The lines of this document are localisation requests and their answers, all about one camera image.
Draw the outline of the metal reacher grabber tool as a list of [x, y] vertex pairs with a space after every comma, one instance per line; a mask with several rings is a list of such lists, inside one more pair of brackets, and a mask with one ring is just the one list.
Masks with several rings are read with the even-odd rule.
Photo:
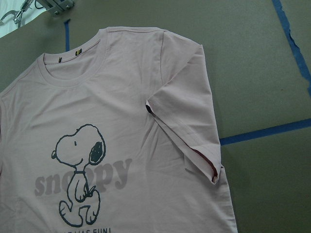
[[7, 13], [4, 14], [4, 16], [0, 19], [0, 25], [2, 26], [3, 20], [9, 16], [9, 15], [13, 15], [13, 22], [18, 25], [18, 27], [21, 26], [21, 19], [22, 19], [22, 15], [24, 12], [26, 12], [31, 4], [33, 3], [33, 0], [25, 0], [24, 3], [21, 5], [19, 10], [10, 10]]

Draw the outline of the pink Snoopy t-shirt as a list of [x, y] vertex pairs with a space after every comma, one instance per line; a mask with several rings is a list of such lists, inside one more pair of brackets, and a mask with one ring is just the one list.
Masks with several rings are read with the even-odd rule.
[[111, 27], [0, 94], [3, 233], [235, 233], [203, 46]]

